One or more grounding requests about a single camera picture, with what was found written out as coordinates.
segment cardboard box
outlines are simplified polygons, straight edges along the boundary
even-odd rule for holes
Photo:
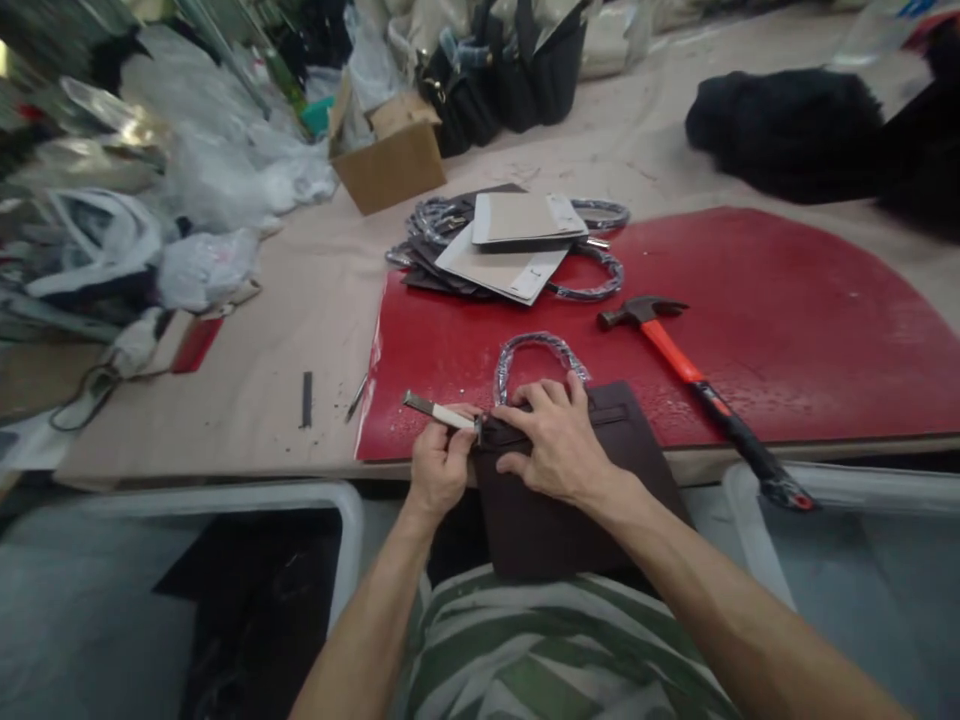
[[[431,124],[436,113],[416,93],[402,93],[374,110],[376,142],[344,152],[343,125],[352,95],[344,69],[330,110],[330,162],[360,212],[379,212],[447,182]]]

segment hammer head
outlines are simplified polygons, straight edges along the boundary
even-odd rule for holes
[[[679,300],[662,298],[657,295],[641,295],[624,301],[619,310],[597,315],[597,325],[601,330],[610,330],[617,325],[630,324],[639,327],[643,323],[661,315],[673,317],[686,310],[689,305]]]

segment brown leather bag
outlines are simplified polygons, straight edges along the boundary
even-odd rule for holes
[[[670,467],[626,382],[588,388],[590,424],[611,462],[634,473],[677,517],[693,527]],[[507,452],[532,451],[530,439],[506,423],[484,423],[474,450],[477,486],[497,575],[519,581],[557,580],[579,572],[632,565],[616,541],[571,505],[527,489],[516,475],[497,472]]]

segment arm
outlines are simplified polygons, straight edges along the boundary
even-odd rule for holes
[[[465,416],[480,413],[471,406],[457,409]],[[447,448],[446,428],[437,423],[417,438],[410,493],[397,522],[337,620],[290,720],[386,715],[430,544],[440,520],[463,496],[473,439],[472,430],[459,430]]]
[[[730,699],[747,717],[909,717],[796,613],[615,467],[597,441],[576,375],[520,388],[532,413],[494,415],[533,441],[498,470],[569,502],[627,550],[683,624]]]

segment hammer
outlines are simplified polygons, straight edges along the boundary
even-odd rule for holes
[[[677,300],[644,295],[627,300],[616,312],[600,313],[597,315],[597,325],[601,330],[611,330],[617,325],[625,324],[639,328],[663,353],[680,379],[700,399],[707,416],[720,427],[737,452],[750,465],[753,474],[760,481],[760,493],[775,505],[788,510],[815,510],[819,507],[817,502],[790,476],[753,430],[717,394],[703,373],[670,339],[657,319],[661,315],[675,317],[688,307],[690,306]]]

